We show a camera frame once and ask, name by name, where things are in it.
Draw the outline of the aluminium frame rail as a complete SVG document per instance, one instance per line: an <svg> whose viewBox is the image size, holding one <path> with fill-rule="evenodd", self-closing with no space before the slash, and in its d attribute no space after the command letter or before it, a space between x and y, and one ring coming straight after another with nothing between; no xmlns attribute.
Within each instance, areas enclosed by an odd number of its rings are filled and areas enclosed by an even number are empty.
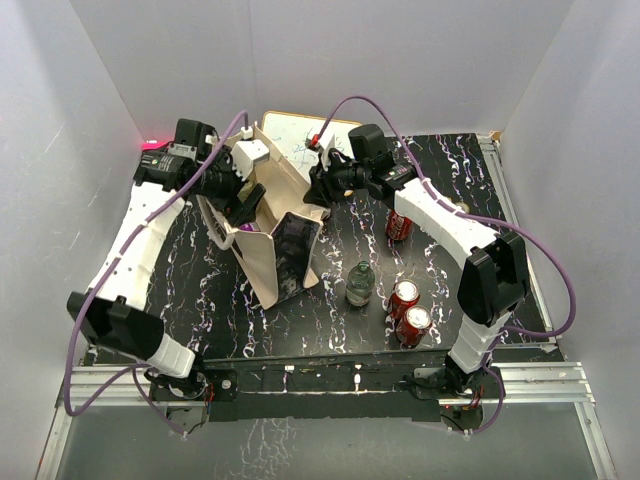
<svg viewBox="0 0 640 480"><path fill-rule="evenodd" d="M459 273L420 233L385 239L388 216L363 194L334 208L316 245L319 283L263 309L229 251L205 234L194 202L174 221L148 286L146 309L212 370L242 381L232 404L192 434L177 419L195 403L144 378L142 364L92 349L59 402L98 412L74 428L43 474L66 479L606 479L615 473L586 373L552 343L510 341L481 403L441 400L432 421L415 399L397 404L404 373L434 367L454 340ZM368 303L346 297L349 271L368 261ZM388 301L413 280L432 325L401 345Z"/></svg>

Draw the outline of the yellow tape roll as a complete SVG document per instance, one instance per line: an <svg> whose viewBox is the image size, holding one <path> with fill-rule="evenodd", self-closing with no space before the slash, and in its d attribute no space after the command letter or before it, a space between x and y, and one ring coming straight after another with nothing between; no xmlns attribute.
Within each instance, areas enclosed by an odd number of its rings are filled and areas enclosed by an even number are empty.
<svg viewBox="0 0 640 480"><path fill-rule="evenodd" d="M466 214L470 213L470 207L465 202L455 202L454 205Z"/></svg>

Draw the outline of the cream canvas tote bag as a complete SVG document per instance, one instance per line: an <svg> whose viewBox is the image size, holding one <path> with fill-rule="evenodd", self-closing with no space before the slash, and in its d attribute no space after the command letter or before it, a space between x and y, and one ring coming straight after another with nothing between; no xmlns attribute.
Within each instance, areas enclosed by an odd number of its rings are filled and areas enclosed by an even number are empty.
<svg viewBox="0 0 640 480"><path fill-rule="evenodd" d="M209 199L196 199L209 238L232 251L261 307L269 309L319 283L312 258L329 210L304 203L307 181L259 127L253 134L269 151L249 175L250 185L266 189L253 220L257 229L233 227Z"/></svg>

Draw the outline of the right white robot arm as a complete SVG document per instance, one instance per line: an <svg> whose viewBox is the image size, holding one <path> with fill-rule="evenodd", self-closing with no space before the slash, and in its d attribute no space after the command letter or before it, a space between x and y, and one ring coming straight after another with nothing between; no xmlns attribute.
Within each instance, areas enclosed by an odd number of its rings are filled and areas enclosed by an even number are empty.
<svg viewBox="0 0 640 480"><path fill-rule="evenodd" d="M303 200L329 207L348 190L365 190L411 220L455 260L462 271L457 300L463 319L445 358L442 383L457 396L469 396L481 385L500 330L530 291L524 239L466 218L428 179L419 177L417 166L395 158L377 125L356 127L348 138L350 156L335 147L333 133L307 137L305 146L318 162L309 171L310 188Z"/></svg>

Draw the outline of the red cola can middle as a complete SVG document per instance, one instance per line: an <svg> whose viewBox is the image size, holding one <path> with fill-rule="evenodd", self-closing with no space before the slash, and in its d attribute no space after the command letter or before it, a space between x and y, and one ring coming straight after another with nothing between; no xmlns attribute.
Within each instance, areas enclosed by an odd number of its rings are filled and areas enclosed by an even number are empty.
<svg viewBox="0 0 640 480"><path fill-rule="evenodd" d="M416 305L420 299L419 288L413 280L399 279L391 292L388 301L388 314L397 321L405 313L405 311Z"/></svg>

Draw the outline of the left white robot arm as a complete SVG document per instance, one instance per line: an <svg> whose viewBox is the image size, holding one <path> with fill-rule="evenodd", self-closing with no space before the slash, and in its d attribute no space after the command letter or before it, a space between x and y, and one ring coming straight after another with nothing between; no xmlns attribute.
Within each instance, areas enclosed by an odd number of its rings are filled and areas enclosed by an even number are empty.
<svg viewBox="0 0 640 480"><path fill-rule="evenodd" d="M146 312L148 286L174 221L189 197L209 201L231 225L255 216L264 195L240 192L268 151L246 113L223 134L202 122L181 119L172 140L146 145L134 172L130 201L116 239L99 272L83 292L73 292L67 310L75 325L69 342L84 337L94 346L124 355L172 378L182 397L194 399L207 376L193 350L166 332L161 318Z"/></svg>

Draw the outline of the red cola can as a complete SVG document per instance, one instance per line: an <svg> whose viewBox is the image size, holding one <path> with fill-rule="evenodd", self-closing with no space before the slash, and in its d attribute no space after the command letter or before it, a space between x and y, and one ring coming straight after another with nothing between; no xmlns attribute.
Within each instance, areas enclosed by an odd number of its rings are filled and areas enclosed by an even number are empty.
<svg viewBox="0 0 640 480"><path fill-rule="evenodd" d="M397 321L405 313L405 311L416 305L420 299L419 288L413 280L399 279L391 292L388 301L388 314Z"/></svg>
<svg viewBox="0 0 640 480"><path fill-rule="evenodd" d="M387 237L394 242L404 241L409 237L412 225L413 222L408 217L391 210L387 218L385 232Z"/></svg>
<svg viewBox="0 0 640 480"><path fill-rule="evenodd" d="M396 336L401 345L417 347L432 325L430 312L421 305L409 307L396 325Z"/></svg>

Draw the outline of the purple Fanta can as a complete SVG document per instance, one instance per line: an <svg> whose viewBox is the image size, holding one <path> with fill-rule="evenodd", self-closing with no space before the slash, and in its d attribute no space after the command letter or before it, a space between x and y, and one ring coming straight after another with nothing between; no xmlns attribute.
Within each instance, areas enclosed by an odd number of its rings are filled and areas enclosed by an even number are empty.
<svg viewBox="0 0 640 480"><path fill-rule="evenodd" d="M255 222L248 222L239 226L239 229L247 232L259 232L260 228Z"/></svg>

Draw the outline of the red cola can front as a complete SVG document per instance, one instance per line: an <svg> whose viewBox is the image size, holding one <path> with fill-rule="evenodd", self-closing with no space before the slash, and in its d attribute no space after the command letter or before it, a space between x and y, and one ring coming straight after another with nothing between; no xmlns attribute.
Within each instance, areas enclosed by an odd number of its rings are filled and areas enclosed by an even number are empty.
<svg viewBox="0 0 640 480"><path fill-rule="evenodd" d="M417 347L432 325L430 312L421 305L409 307L396 325L396 336L401 345Z"/></svg>

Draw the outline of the red cola can rear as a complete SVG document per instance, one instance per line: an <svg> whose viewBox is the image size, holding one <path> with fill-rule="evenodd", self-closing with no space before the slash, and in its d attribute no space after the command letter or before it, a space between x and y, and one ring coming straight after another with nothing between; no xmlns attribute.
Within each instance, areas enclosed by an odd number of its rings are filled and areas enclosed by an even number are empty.
<svg viewBox="0 0 640 480"><path fill-rule="evenodd" d="M394 242L404 241L409 237L412 225L413 222L408 217L391 210L387 218L385 232L387 237Z"/></svg>

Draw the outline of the small whiteboard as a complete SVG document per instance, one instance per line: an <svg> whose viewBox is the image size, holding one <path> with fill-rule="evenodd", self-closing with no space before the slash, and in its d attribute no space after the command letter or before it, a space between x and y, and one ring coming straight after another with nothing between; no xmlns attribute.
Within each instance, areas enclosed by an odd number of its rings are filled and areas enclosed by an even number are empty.
<svg viewBox="0 0 640 480"><path fill-rule="evenodd" d="M317 154L305 148L305 140L318 133L325 119L295 113L267 111L263 115L261 129L286 156L287 160L303 175L318 162ZM352 156L348 133L359 123L346 120L332 120L327 128L335 134L335 147Z"/></svg>

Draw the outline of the clear glass bottle on table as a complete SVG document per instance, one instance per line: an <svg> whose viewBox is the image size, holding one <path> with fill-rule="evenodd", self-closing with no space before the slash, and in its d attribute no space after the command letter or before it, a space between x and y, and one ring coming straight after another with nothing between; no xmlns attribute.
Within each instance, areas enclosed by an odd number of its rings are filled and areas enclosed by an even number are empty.
<svg viewBox="0 0 640 480"><path fill-rule="evenodd" d="M368 261L360 261L354 266L347 276L346 293L347 301L355 306L366 305L372 295L375 285L375 274Z"/></svg>

